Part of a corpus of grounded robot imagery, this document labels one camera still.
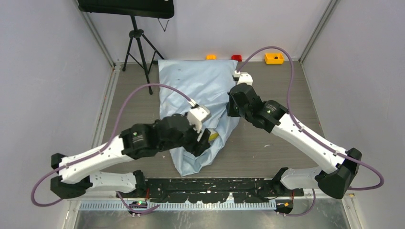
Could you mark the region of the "white pillow with yellow trim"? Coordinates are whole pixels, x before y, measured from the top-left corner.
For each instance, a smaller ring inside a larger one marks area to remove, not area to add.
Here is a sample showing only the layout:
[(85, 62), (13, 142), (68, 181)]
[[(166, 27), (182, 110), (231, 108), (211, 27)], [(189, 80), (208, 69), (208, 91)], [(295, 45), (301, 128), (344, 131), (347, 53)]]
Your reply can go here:
[(208, 130), (210, 131), (209, 142), (212, 142), (218, 138), (219, 133), (216, 130), (211, 128), (209, 128)]

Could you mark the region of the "light blue pillowcase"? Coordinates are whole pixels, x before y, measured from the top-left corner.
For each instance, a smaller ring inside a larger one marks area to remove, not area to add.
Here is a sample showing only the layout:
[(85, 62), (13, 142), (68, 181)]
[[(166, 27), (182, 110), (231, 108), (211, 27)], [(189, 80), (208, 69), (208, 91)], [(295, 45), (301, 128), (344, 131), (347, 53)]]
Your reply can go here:
[(210, 148), (200, 156), (193, 156), (182, 147), (170, 150), (180, 176), (196, 174), (211, 165), (237, 127), (240, 119), (228, 117), (226, 109), (228, 92), (236, 85), (233, 80), (236, 67), (237, 61), (233, 60), (158, 61), (159, 83), (178, 89), (209, 109), (211, 117), (203, 123), (203, 128), (218, 133)]

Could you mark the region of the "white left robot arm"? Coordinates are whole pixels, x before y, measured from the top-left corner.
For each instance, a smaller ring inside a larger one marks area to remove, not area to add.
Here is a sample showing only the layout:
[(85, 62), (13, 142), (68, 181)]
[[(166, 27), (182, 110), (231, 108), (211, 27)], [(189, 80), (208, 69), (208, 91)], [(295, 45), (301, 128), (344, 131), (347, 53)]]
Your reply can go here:
[(51, 179), (50, 190), (61, 199), (94, 191), (118, 191), (142, 197), (147, 188), (140, 170), (116, 174), (102, 169), (179, 147), (199, 156), (210, 147), (210, 131), (203, 129), (203, 122), (208, 118), (208, 114), (192, 112), (173, 114), (152, 124), (135, 124), (110, 142), (81, 154), (54, 154), (51, 165), (58, 169), (58, 176)]

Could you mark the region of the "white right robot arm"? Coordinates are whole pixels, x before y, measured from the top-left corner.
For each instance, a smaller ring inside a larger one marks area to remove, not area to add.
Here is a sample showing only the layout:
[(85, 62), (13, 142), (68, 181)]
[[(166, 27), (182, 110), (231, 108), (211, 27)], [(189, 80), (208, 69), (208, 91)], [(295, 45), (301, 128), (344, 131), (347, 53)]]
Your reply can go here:
[(317, 164), (306, 169), (281, 168), (272, 179), (276, 195), (284, 196), (297, 188), (313, 188), (329, 197), (343, 198), (357, 175), (359, 165), (354, 160), (361, 159), (359, 150), (346, 150), (305, 125), (298, 127), (286, 107), (274, 100), (262, 101), (246, 83), (232, 87), (228, 95), (230, 117), (241, 117), (254, 127), (286, 140)]

